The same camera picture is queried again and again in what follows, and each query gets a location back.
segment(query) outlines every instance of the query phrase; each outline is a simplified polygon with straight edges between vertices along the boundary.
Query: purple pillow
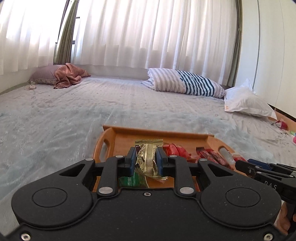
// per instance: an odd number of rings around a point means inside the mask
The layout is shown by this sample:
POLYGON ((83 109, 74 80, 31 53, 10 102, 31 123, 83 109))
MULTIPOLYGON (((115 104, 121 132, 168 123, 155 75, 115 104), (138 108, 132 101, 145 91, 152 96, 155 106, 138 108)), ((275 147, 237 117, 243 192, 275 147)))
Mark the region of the purple pillow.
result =
POLYGON ((45 67, 39 67, 34 74, 30 77, 30 84, 47 84, 54 85, 56 78, 54 76, 55 71, 64 66, 64 64, 49 65, 45 67))

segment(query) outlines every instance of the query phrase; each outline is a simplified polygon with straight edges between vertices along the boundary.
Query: human hand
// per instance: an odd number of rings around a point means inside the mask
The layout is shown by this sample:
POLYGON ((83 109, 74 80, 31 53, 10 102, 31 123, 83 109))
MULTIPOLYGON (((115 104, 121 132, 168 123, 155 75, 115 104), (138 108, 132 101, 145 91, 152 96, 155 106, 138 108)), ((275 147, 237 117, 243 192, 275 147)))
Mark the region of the human hand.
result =
MULTIPOLYGON (((288 207, 287 203, 284 202, 279 212, 279 219, 276 222, 276 227, 284 234, 288 234, 288 230, 291 226, 290 220, 287 218, 288 207)), ((293 221, 296 222, 296 214, 293 215, 293 221)))

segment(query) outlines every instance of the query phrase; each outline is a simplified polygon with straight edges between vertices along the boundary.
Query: tray handle hole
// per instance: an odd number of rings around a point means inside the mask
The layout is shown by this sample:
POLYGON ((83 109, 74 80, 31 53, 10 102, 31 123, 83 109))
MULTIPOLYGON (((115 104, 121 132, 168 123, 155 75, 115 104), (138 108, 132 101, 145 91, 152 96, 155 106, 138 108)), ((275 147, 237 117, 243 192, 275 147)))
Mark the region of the tray handle hole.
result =
POLYGON ((104 140, 102 148, 101 148, 101 152, 100 152, 100 161, 101 162, 105 162, 107 159, 107 155, 108 155, 108 151, 109 151, 109 143, 107 140, 104 140))

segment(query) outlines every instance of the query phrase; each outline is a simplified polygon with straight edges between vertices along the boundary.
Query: red object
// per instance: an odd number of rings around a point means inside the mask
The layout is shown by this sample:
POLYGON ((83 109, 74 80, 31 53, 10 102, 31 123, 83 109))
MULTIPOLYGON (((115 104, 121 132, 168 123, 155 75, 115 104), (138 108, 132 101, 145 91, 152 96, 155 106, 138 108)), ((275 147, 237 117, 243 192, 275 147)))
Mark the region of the red object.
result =
POLYGON ((243 157, 241 157, 241 156, 239 156, 239 157, 235 157, 235 158, 233 158, 233 160, 235 161, 235 162, 237 162, 237 161, 246 161, 243 157))
POLYGON ((287 129, 288 129, 288 125, 287 125, 287 123, 286 123, 283 119, 277 121, 277 122, 276 122, 276 126, 277 126, 278 128, 283 129, 283 130, 287 130, 287 129))
POLYGON ((237 161, 246 161, 240 154, 236 153, 236 152, 233 152, 231 153, 232 155, 232 158, 235 162, 237 161))
POLYGON ((196 148, 196 153, 199 155, 201 158, 208 159, 212 162, 218 163, 213 156, 211 156, 204 148, 196 148))
POLYGON ((191 158, 191 155, 182 146, 175 145, 173 143, 165 144, 163 145, 163 149, 167 154, 167 156, 177 155, 177 156, 185 157, 189 162, 192 162, 193 160, 195 161, 195 159, 191 158))
POLYGON ((66 63, 54 72, 54 76, 57 78, 54 89, 62 89, 79 84, 81 78, 89 77, 90 75, 85 69, 66 63))
POLYGON ((206 151, 209 153, 209 154, 211 154, 213 157, 214 157, 214 159, 220 164, 220 165, 222 165, 222 166, 224 166, 224 167, 227 167, 227 168, 229 168, 229 169, 231 169, 232 170, 232 167, 229 165, 229 163, 222 157, 222 156, 220 156, 217 152, 215 152, 214 150, 212 150, 212 149, 206 149, 206 151))

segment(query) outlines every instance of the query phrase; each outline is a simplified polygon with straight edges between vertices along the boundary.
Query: white wardrobe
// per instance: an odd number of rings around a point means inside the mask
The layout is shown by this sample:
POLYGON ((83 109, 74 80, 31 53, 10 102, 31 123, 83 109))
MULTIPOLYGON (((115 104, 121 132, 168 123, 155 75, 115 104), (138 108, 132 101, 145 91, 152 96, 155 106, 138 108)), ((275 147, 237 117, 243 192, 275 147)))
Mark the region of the white wardrobe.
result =
POLYGON ((296 3, 242 0, 242 48, 235 86, 249 78, 267 103, 296 117, 296 3))

